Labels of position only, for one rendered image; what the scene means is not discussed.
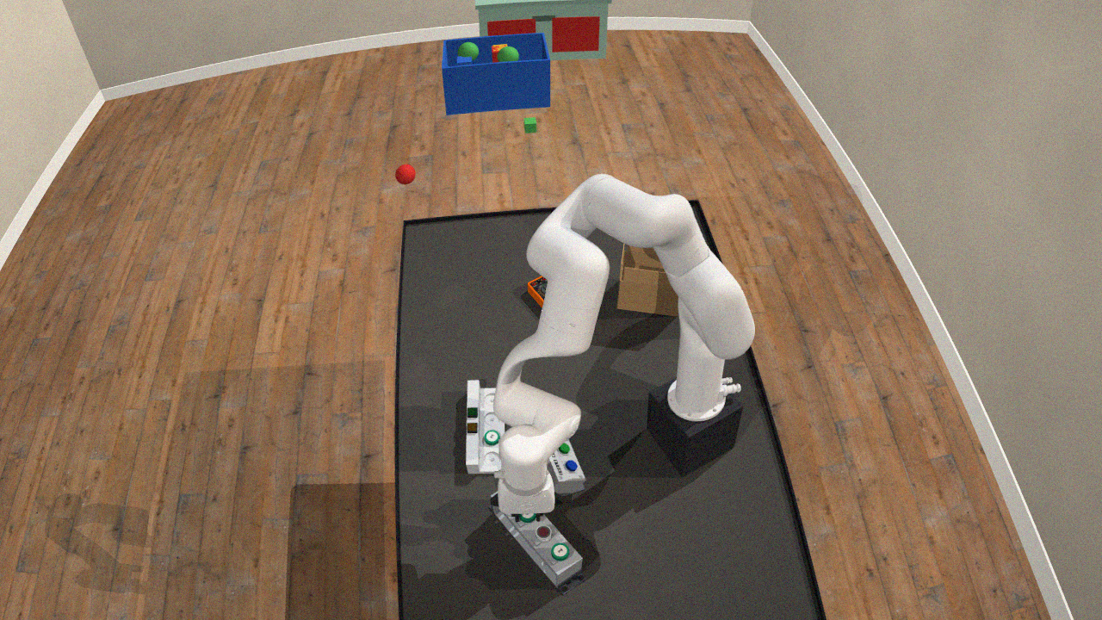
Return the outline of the orange digital multimeter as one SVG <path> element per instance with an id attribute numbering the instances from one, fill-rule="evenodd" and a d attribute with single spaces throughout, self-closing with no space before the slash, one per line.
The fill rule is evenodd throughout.
<path id="1" fill-rule="evenodd" d="M 545 287 L 548 285 L 548 280 L 545 278 L 536 278 L 528 282 L 528 293 L 531 297 L 534 297 L 538 305 L 542 307 L 545 298 Z"/>

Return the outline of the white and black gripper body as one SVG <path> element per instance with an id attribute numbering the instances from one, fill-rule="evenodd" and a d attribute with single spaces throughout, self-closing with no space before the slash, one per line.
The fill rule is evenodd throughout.
<path id="1" fill-rule="evenodd" d="M 554 480 L 547 469 L 545 487 L 532 497 L 520 497 L 498 480 L 499 510 L 508 514 L 547 513 L 554 510 Z"/>

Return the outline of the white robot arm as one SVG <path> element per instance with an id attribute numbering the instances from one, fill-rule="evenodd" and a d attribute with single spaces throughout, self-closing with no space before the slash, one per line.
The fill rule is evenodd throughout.
<path id="1" fill-rule="evenodd" d="M 721 378 L 723 358 L 749 349 L 754 319 L 739 283 L 707 248 L 689 202 L 594 174 L 531 237 L 527 262 L 548 280 L 538 330 L 503 362 L 493 394 L 493 413 L 514 426 L 498 440 L 501 470 L 493 478 L 519 497 L 545 487 L 548 457 L 579 429 L 579 406 L 521 383 L 520 376 L 529 358 L 588 350 L 611 271 L 609 259 L 586 239 L 596 228 L 624 244 L 653 247 L 678 295 L 678 372 L 666 398 L 672 411 L 691 421 L 714 418 L 727 394 L 741 392 L 741 384 L 727 387 L 731 377 Z"/>

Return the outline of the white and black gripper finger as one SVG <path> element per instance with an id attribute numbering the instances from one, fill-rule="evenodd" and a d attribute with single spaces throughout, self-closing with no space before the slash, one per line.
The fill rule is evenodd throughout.
<path id="1" fill-rule="evenodd" d="M 562 504 L 562 503 L 563 503 L 563 497 L 561 497 L 561 494 L 558 494 L 557 492 L 554 492 L 554 505 Z M 536 514 L 536 521 L 540 522 L 540 516 L 543 516 L 543 513 L 537 513 Z"/>
<path id="2" fill-rule="evenodd" d="M 493 494 L 493 497 L 491 497 L 491 505 L 498 505 L 498 493 L 497 494 Z M 511 516 L 515 516 L 516 522 L 519 522 L 519 514 L 515 514 L 515 515 L 511 514 Z"/>

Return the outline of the brown cardboard box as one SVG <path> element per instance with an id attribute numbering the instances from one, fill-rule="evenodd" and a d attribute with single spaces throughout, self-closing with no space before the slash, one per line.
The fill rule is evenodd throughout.
<path id="1" fill-rule="evenodd" d="M 638 248 L 628 244 L 628 251 L 622 250 L 622 286 L 617 309 L 678 316 L 678 295 L 666 278 L 665 264 L 660 262 L 653 247 Z"/>

